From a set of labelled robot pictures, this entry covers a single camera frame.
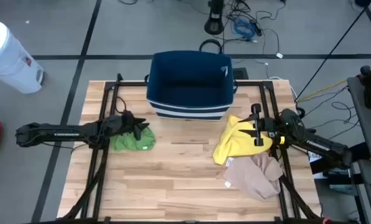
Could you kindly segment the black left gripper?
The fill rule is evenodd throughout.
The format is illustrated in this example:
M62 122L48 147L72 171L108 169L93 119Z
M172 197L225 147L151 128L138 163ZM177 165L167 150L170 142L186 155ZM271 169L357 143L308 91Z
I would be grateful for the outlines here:
M136 118L130 111L121 115L111 115L106 118L106 134L111 137L118 134L133 133L136 140L141 139L141 131L149 126L143 123L146 119Z

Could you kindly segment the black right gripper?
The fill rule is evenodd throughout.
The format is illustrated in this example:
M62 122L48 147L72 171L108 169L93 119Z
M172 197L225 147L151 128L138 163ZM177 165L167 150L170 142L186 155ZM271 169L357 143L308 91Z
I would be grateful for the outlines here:
M282 137L280 136L280 132L276 130L275 120L272 118L260 118L259 114L261 111L262 109L260 104L252 104L251 114L247 118L240 120L239 123L254 121L255 130L240 129L239 131L255 138L254 143L256 146L264 145L262 132L268 133L268 136L273 140L274 145L282 144Z

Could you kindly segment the yellow towel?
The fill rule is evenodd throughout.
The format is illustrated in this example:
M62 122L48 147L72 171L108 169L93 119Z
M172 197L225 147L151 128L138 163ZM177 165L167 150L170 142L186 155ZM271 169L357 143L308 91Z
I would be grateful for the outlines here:
M241 130L255 131L252 123L240 123L240 118L229 115L219 143L213 152L213 161L216 164L224 165L228 157L253 156L267 151L273 145L273 140L261 134L263 145L255 143L256 138Z

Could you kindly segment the green towel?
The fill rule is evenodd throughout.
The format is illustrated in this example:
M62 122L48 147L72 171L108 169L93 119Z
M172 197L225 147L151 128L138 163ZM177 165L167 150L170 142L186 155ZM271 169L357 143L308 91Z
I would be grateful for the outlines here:
M150 128L145 128L140 133L140 139L136 140L134 133L118 134L110 137L110 146L114 151L148 151L155 145L155 135Z

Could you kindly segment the beige towel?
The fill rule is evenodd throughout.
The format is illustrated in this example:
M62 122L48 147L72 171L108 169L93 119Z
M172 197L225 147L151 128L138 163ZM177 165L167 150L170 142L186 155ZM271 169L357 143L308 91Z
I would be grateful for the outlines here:
M224 179L227 188L235 187L252 199L265 201L281 192L279 178L282 175L280 163L262 152L250 157L230 158L216 178Z

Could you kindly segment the navy white striped fabric basket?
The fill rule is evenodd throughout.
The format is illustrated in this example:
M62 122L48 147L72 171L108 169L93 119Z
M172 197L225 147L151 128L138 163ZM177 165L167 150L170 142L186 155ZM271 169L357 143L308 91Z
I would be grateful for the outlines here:
M220 120L238 89L228 56L190 50L154 54L144 82L156 114L170 119Z

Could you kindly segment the black floor outlet box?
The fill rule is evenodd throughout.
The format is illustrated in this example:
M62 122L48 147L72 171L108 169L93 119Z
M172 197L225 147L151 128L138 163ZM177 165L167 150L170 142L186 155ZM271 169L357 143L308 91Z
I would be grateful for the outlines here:
M246 68L233 68L232 74L235 80L248 80L249 76Z

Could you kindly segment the white paper sign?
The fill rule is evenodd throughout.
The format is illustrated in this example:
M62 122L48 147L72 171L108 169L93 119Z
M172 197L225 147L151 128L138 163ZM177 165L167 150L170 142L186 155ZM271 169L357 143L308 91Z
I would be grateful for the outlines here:
M314 161L320 160L321 158L322 157L319 154L308 151L308 159L310 164Z

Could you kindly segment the black power strip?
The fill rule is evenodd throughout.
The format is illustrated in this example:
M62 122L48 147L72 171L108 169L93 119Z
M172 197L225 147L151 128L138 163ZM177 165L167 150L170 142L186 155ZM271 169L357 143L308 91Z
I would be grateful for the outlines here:
M253 26L255 34L259 37L262 36L263 31L258 21L256 21L255 19L250 19L249 22Z

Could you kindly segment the thin black pole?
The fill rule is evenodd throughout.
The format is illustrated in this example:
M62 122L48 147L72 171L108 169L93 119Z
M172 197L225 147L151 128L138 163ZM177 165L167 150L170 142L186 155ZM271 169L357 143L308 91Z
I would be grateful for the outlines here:
M323 65L327 62L329 59L353 59L353 58L360 58L362 54L344 54L344 55L334 55L333 52L338 48L339 44L344 40L346 35L350 32L350 30L354 27L356 22L362 17L363 14L369 11L369 4L363 8L363 10L360 12L360 14L356 17L356 19L352 22L352 24L347 28L345 33L342 35L342 37L339 39L339 41L335 44L333 49L326 55L321 65L318 67L318 69L315 71L313 76L309 79L307 84L303 87L299 95L295 98L294 102L297 103L300 100L300 96L303 94L303 92L307 89L309 84L313 81L313 79L316 77L318 72L322 69Z

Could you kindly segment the black stand base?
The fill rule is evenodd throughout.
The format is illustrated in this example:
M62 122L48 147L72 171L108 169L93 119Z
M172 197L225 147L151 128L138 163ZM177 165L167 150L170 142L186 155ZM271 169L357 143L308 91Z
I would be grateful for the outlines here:
M209 16L204 24L204 31L210 35L218 35L224 31L222 23L222 13L224 9L224 0L209 0Z

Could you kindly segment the black cart beam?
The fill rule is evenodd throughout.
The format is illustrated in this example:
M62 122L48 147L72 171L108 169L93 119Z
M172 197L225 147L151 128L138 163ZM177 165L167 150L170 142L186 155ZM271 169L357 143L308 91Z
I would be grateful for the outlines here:
M353 162L361 159L370 159L370 152L367 144L362 142L352 147L340 145L330 148L324 154L319 153L320 159L310 163L313 174L326 172L331 169L348 169Z

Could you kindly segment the white trash can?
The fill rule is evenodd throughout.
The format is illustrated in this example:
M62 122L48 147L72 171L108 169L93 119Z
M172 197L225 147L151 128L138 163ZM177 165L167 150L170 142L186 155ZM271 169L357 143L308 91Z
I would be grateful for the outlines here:
M0 81L23 94L42 88L45 70L0 22Z

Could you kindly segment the black metal table frame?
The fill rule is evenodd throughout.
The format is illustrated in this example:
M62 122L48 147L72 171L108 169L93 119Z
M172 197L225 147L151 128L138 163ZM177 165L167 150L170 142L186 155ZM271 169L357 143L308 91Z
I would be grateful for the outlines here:
M239 81L232 106L219 121L165 119L156 115L146 99L143 81L122 81L119 96L134 116L145 118L155 134L150 151L108 150L98 218L112 221L272 221L281 217L278 196L259 201L233 186L225 185L225 166L213 162L229 115L246 117L252 103L261 103L258 81ZM113 90L110 81L90 81L80 124L109 115ZM294 185L315 214L321 211L306 154L289 148L288 160ZM98 169L101 151L92 156L86 146L71 155L64 190L56 217L66 215L83 193L89 169Z

